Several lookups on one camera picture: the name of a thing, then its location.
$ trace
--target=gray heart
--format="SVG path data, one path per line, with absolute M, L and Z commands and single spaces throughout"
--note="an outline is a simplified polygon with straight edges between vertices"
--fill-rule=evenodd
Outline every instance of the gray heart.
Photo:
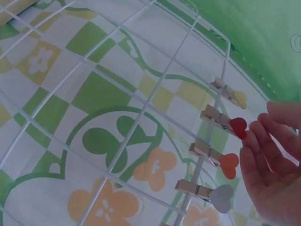
M 211 204 L 220 213 L 228 213 L 231 209 L 230 198 L 233 197 L 233 188 L 230 185 L 222 185 L 209 193 Z

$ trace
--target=red heart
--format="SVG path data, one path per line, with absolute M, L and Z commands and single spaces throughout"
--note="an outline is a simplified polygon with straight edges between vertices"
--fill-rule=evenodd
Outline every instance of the red heart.
M 233 132 L 238 136 L 239 139 L 243 140 L 246 137 L 246 121 L 243 118 L 235 118 L 230 120 L 230 126 Z
M 230 153 L 224 155 L 219 159 L 221 164 L 222 172 L 224 173 L 225 177 L 229 180 L 232 180 L 236 176 L 235 167 L 239 164 L 239 159 L 236 154 Z

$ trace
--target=orange flower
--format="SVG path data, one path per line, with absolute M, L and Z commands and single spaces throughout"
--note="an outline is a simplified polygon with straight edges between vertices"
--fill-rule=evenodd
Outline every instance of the orange flower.
M 220 226 L 219 213 L 217 210 L 209 206 L 204 208 L 202 212 L 195 205 L 190 205 L 187 216 L 184 218 L 185 226 Z
M 172 152 L 154 148 L 147 160 L 134 171 L 136 180 L 148 181 L 154 192 L 160 191 L 165 185 L 165 171 L 172 170 L 177 164 L 177 158 Z
M 80 221 L 101 181 L 102 178 L 95 181 L 91 193 L 79 189 L 70 195 L 68 212 L 73 221 Z M 114 192 L 113 189 L 111 181 L 107 180 L 84 226 L 131 226 L 125 218 L 130 218 L 138 211 L 139 202 L 133 194 L 125 191 Z

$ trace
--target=finger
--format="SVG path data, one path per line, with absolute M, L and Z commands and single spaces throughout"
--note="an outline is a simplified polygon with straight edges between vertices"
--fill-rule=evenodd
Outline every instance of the finger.
M 261 122 L 255 121 L 254 124 L 250 125 L 250 130 L 256 135 L 262 154 L 272 172 L 284 178 L 296 171 L 297 166 L 282 155 Z
M 286 125 L 278 124 L 267 113 L 258 116 L 264 128 L 281 144 L 292 157 L 301 160 L 301 137 L 290 130 Z
M 280 180 L 280 178 L 271 172 L 267 161 L 265 160 L 261 148 L 259 146 L 256 135 L 252 131 L 247 131 L 246 138 L 242 141 L 244 147 L 249 147 L 253 152 L 253 156 L 255 158 L 256 166 L 259 171 L 260 176 L 263 179 L 263 182 L 266 186 L 270 186 L 271 184 Z
M 274 102 L 267 103 L 268 113 L 272 120 L 279 124 L 298 129 L 301 124 L 301 103 Z
M 260 195 L 267 188 L 259 174 L 253 152 L 249 147 L 240 150 L 240 168 L 246 190 L 256 206 L 260 202 Z

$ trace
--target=white flower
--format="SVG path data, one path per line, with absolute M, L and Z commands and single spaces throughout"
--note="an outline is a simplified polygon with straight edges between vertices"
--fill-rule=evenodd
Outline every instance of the white flower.
M 48 60 L 51 58 L 53 50 L 46 51 L 42 47 L 37 56 L 28 58 L 28 62 L 31 64 L 29 68 L 29 74 L 35 74 L 38 71 L 45 72 L 48 69 Z
M 49 3 L 51 3 L 51 2 L 52 2 L 52 0 L 40 0 L 40 1 L 38 1 L 38 4 L 39 4 L 39 5 L 42 4 L 42 3 L 49 4 Z

